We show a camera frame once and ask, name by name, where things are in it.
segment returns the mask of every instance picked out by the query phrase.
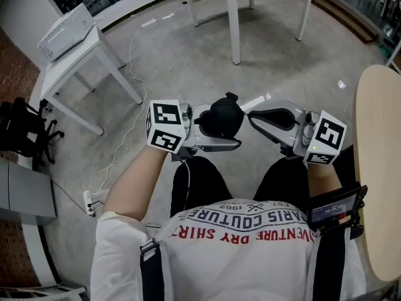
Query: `white wall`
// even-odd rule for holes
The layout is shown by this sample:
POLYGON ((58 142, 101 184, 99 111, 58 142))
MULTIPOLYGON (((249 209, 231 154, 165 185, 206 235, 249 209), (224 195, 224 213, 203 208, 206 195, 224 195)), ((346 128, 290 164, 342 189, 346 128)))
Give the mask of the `white wall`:
POLYGON ((38 67, 41 55, 36 45, 61 15, 53 0, 0 1, 0 27, 38 67))

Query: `black pants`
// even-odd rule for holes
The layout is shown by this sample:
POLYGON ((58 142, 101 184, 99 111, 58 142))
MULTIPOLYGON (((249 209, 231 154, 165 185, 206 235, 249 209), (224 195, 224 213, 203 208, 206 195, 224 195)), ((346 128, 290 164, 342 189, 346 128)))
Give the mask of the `black pants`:
MULTIPOLYGON (((186 160, 186 163, 190 170, 190 190, 188 193, 188 169, 185 164, 182 164, 177 168, 174 176, 171 217, 185 209, 233 198, 223 177, 211 161, 196 156, 186 160)), ((343 186, 355 182, 352 146, 341 152, 333 165, 343 186)), ((308 198, 309 185, 306 166, 300 159, 282 158, 270 166, 254 200, 287 202, 305 213, 308 198)))

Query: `black and white marker cube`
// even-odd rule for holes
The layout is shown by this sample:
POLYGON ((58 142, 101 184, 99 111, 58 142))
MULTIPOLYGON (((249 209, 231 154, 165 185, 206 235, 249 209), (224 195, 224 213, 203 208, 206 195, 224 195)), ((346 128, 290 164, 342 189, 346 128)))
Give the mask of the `black and white marker cube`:
POLYGON ((312 164, 331 164, 341 151, 346 125, 322 111, 314 130, 303 161, 312 164))
POLYGON ((145 125, 149 146, 175 154, 185 141, 186 133, 178 100, 151 100, 145 125))

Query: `white printer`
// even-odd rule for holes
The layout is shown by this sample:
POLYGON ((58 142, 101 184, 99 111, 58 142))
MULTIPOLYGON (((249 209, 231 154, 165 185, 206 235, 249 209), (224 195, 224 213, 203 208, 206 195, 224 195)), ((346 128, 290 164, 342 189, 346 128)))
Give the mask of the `white printer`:
POLYGON ((38 44, 38 49, 49 60, 55 61, 77 43, 85 39, 95 20, 83 3, 66 13, 52 25, 38 44))

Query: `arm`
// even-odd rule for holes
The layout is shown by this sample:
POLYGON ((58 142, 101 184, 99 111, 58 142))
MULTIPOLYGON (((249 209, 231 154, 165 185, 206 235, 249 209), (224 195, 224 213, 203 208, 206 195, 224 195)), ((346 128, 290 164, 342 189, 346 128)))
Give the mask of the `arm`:
POLYGON ((308 182, 311 197, 341 188, 333 165, 308 164, 308 182))
POLYGON ((113 185, 105 212, 143 220, 167 152, 145 146, 113 185))

